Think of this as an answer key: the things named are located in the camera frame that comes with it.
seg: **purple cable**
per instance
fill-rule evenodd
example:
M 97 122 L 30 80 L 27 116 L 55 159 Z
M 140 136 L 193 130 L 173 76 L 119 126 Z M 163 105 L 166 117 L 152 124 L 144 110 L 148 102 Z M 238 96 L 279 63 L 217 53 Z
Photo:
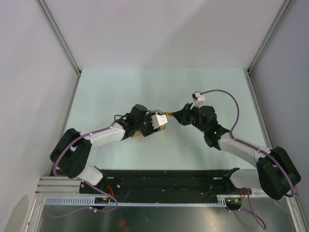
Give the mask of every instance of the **purple cable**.
M 54 216 L 54 215 L 49 214 L 49 212 L 48 212 L 47 210 L 45 210 L 45 213 L 46 213 L 46 215 L 47 215 L 48 217 L 50 217 L 50 218 L 64 218 L 64 217 L 66 217 L 66 216 L 70 216 L 70 215 L 72 215 L 72 214 L 74 214 L 74 213 L 76 213 L 76 212 L 78 212 L 78 211 L 84 210 L 84 209 L 89 209 L 89 206 L 81 207 L 81 208 L 75 209 L 75 210 L 73 210 L 73 211 L 71 211 L 71 212 L 69 212 L 69 213 L 67 213 L 67 214 L 57 215 L 57 216 Z
M 61 152 L 60 156 L 59 156 L 58 159 L 56 160 L 56 162 L 55 162 L 55 164 L 54 164 L 54 168 L 53 168 L 53 174 L 54 174 L 54 176 L 61 176 L 61 175 L 58 175 L 58 174 L 56 173 L 56 171 L 57 171 L 57 166 L 59 165 L 60 160 L 61 160 L 62 157 L 65 155 L 65 153 L 71 148 L 71 146 L 73 146 L 76 142 L 78 142 L 79 140 L 81 140 L 81 139 L 84 138 L 84 137 L 87 137 L 87 136 L 89 136 L 89 135 L 91 135 L 91 134 L 100 133 L 100 132 L 103 132 L 103 131 L 106 131 L 106 130 L 110 129 L 110 127 L 112 127 L 113 125 L 115 125 L 115 123 L 116 123 L 116 117 L 117 117 L 117 116 L 118 116 L 118 117 L 123 117 L 123 115 L 114 115 L 114 121 L 112 122 L 112 124 L 111 124 L 109 127 L 105 127 L 105 128 L 102 128 L 102 129 L 94 130 L 94 131 L 92 131 L 92 132 L 83 134 L 83 135 L 79 136 L 78 138 L 74 139 L 74 140 Z M 110 199 L 112 199 L 112 200 L 116 203 L 115 207 L 113 207 L 112 209 L 108 209 L 108 210 L 95 209 L 96 211 L 99 211 L 99 212 L 110 212 L 110 211 L 112 211 L 112 210 L 115 210 L 115 209 L 118 207 L 118 201 L 117 201 L 112 195 L 110 195 L 110 194 L 108 194 L 108 193 L 106 193 L 106 192 L 104 192 L 104 191 L 98 189 L 97 187 L 91 185 L 90 183 L 88 183 L 88 182 L 86 182 L 86 181 L 85 181 L 85 183 L 88 184 L 88 185 L 89 185 L 91 188 L 93 188 L 94 190 L 96 190 L 96 191 L 98 191 L 98 192 L 100 192 L 100 193 L 102 193 L 102 194 L 104 194 L 104 195 L 107 195 L 108 197 L 110 197 Z M 73 211 L 70 212 L 70 213 L 67 213 L 67 214 L 64 214 L 64 215 L 60 215 L 60 216 L 53 216 L 53 215 L 50 215 L 47 211 L 46 211 L 46 214 L 47 214 L 47 216 L 49 216 L 49 217 L 51 217 L 51 218 L 61 218 L 61 217 L 63 218 L 63 217 L 69 216 L 69 215 L 71 215 L 71 214 L 74 214 L 74 213 L 76 213 L 76 212 L 78 212 L 78 211 L 80 211 L 80 210 L 84 210 L 84 209 L 89 209 L 89 207 L 88 207 L 88 206 L 87 206 L 87 207 L 81 207 L 81 208 L 78 208 L 78 209 L 76 209 L 76 210 L 73 210 Z
M 55 164 L 54 164 L 54 168 L 53 168 L 53 174 L 54 176 L 61 176 L 61 175 L 58 175 L 57 174 L 57 167 L 60 163 L 60 160 L 62 159 L 62 157 L 66 154 L 66 152 L 71 148 L 71 146 L 73 146 L 76 142 L 78 142 L 79 140 L 81 140 L 82 138 L 84 137 L 87 137 L 89 136 L 90 134 L 96 134 L 96 133 L 100 133 L 100 132 L 103 132 L 103 131 L 106 131 L 108 129 L 110 129 L 110 127 L 112 127 L 113 125 L 115 125 L 116 123 L 116 117 L 123 117 L 123 115 L 114 115 L 114 121 L 112 122 L 112 124 L 109 126 L 109 127 L 105 127 L 105 128 L 102 128 L 102 129 L 98 129 L 98 130 L 94 130 L 92 132 L 89 132 L 89 133 L 86 133 L 86 134 L 83 134 L 81 136 L 79 136 L 78 138 L 74 139 L 60 154 L 60 156 L 58 157 L 58 159 L 56 160 Z
M 206 93 L 211 93 L 211 92 L 222 92 L 222 93 L 225 93 L 225 94 L 229 95 L 229 96 L 234 100 L 235 105 L 236 105 L 236 108 L 237 108 L 237 117 L 236 117 L 236 121 L 235 121 L 235 123 L 234 123 L 234 125 L 232 126 L 231 131 L 230 131 L 230 136 L 231 136 L 231 138 L 234 139 L 235 141 L 241 143 L 241 144 L 244 144 L 244 145 L 246 145 L 246 146 L 248 146 L 248 147 L 250 147 L 250 148 L 252 148 L 252 149 L 258 151 L 258 152 L 261 152 L 263 155 L 265 155 L 265 156 L 267 156 L 268 158 L 270 158 L 270 159 L 277 165 L 277 167 L 279 168 L 279 170 L 282 172 L 282 174 L 283 174 L 284 177 L 286 178 L 286 180 L 287 180 L 287 182 L 288 182 L 288 184 L 289 184 L 289 186 L 290 186 L 290 189 L 291 189 L 291 195 L 290 195 L 290 197 L 294 197 L 294 196 L 295 196 L 295 189 L 294 189 L 294 186 L 293 186 L 293 184 L 292 184 L 292 182 L 291 182 L 291 180 L 290 180 L 288 174 L 285 172 L 285 170 L 282 168 L 282 166 L 278 163 L 278 161 L 276 161 L 275 158 L 273 158 L 273 157 L 272 157 L 270 154 L 268 154 L 267 152 L 265 152 L 265 151 L 263 151 L 263 150 L 260 150 L 260 151 L 259 151 L 260 148 L 258 148 L 257 146 L 254 146 L 254 145 L 252 145 L 252 144 L 250 144 L 250 143 L 247 143 L 246 141 L 243 141 L 243 140 L 241 140 L 241 139 L 235 138 L 235 136 L 233 135 L 233 130 L 234 130 L 235 126 L 236 126 L 237 123 L 238 123 L 239 114 L 240 114 L 240 112 L 239 112 L 239 105 L 238 105 L 238 102 L 237 102 L 236 98 L 235 98 L 231 93 L 229 93 L 229 92 L 227 92 L 227 91 L 225 91 L 225 90 L 221 90 L 221 89 L 212 89 L 212 90 L 208 90 L 208 91 L 202 92 L 201 94 L 206 94 Z
M 266 230 L 266 224 L 263 222 L 263 220 L 256 214 L 254 208 L 252 207 L 252 202 L 251 202 L 251 198 L 250 198 L 250 191 L 251 191 L 251 188 L 248 188 L 247 189 L 247 192 L 248 192 L 248 202 L 249 202 L 249 206 L 251 208 L 251 211 L 248 210 L 248 209 L 243 209 L 243 211 L 246 211 L 248 213 L 251 213 L 253 214 L 253 216 L 255 217 L 255 220 L 257 221 L 257 223 L 260 225 L 260 227 L 263 229 L 263 230 Z
M 81 208 L 75 209 L 75 210 L 73 210 L 73 211 L 71 211 L 71 212 L 69 212 L 69 213 L 66 213 L 66 214 L 63 214 L 63 215 L 57 215 L 57 216 L 54 216 L 54 215 L 49 214 L 49 212 L 46 210 L 46 211 L 45 211 L 46 215 L 47 215 L 48 217 L 50 217 L 50 218 L 64 218 L 64 217 L 66 217 L 66 216 L 70 216 L 70 215 L 75 214 L 76 212 L 81 211 L 81 210 L 84 210 L 84 209 L 92 209 L 92 210 L 94 210 L 95 212 L 98 211 L 98 212 L 103 212 L 103 213 L 104 213 L 104 212 L 113 211 L 113 210 L 115 210 L 115 209 L 118 207 L 118 201 L 117 201 L 112 195 L 110 195 L 110 194 L 108 194 L 108 193 L 106 193 L 106 192 L 104 192 L 104 191 L 98 189 L 97 187 L 91 185 L 90 183 L 88 183 L 88 182 L 86 182 L 86 181 L 85 181 L 85 183 L 88 184 L 88 185 L 89 185 L 91 188 L 93 188 L 94 190 L 96 190 L 96 191 L 98 191 L 98 192 L 100 192 L 100 193 L 102 193 L 102 194 L 104 194 L 104 195 L 109 196 L 109 197 L 116 203 L 116 205 L 115 205 L 113 208 L 107 209 L 107 210 L 104 210 L 104 209 L 96 209 L 96 208 L 93 208 L 93 207 L 90 207 L 90 206 L 86 206 L 86 207 L 81 207 Z
M 265 156 L 267 156 L 268 158 L 270 158 L 276 165 L 277 167 L 279 168 L 279 170 L 282 172 L 282 174 L 284 175 L 284 177 L 286 178 L 286 180 L 288 181 L 289 183 L 289 186 L 290 186 L 290 189 L 291 189 L 291 195 L 290 197 L 293 197 L 295 196 L 295 189 L 294 189 L 294 186 L 288 176 L 288 174 L 285 172 L 285 170 L 282 168 L 282 166 L 275 160 L 275 158 L 273 158 L 270 154 L 268 154 L 267 152 L 263 151 L 263 150 L 259 150 L 259 148 L 257 146 L 254 146 L 250 143 L 247 143 L 246 141 L 243 141 L 241 139 L 238 139 L 238 138 L 235 138 L 235 136 L 233 135 L 233 130 L 234 128 L 236 127 L 237 123 L 238 123 L 238 120 L 239 120 L 239 115 L 240 115 L 240 110 L 239 110 L 239 105 L 238 105 L 238 102 L 236 100 L 236 98 L 229 92 L 225 91 L 225 90 L 222 90 L 222 89 L 212 89 L 212 90 L 208 90 L 208 91 L 205 91 L 205 92 L 202 92 L 201 94 L 206 94 L 206 93 L 212 93 L 212 92 L 222 92 L 222 93 L 225 93 L 227 95 L 229 95 L 233 100 L 234 100 L 234 103 L 236 105 L 236 108 L 237 108 L 237 117 L 236 117 L 236 121 L 234 123 L 234 125 L 232 126 L 231 128 L 231 131 L 230 131 L 230 136 L 233 140 L 241 143 L 241 144 L 244 144 L 258 152 L 261 152 L 262 154 L 264 154 Z M 263 220 L 255 213 L 255 210 L 254 208 L 252 207 L 252 202 L 251 202 L 251 199 L 250 199 L 250 194 L 249 192 L 251 191 L 250 188 L 248 188 L 248 202 L 249 202 L 249 206 L 251 208 L 251 211 L 248 210 L 248 209 L 241 209 L 240 211 L 244 211 L 244 212 L 248 212 L 250 214 L 252 214 L 254 217 L 255 217 L 255 220 L 257 221 L 257 223 L 260 225 L 260 227 L 263 229 L 263 230 L 266 230 L 266 224 L 263 222 Z

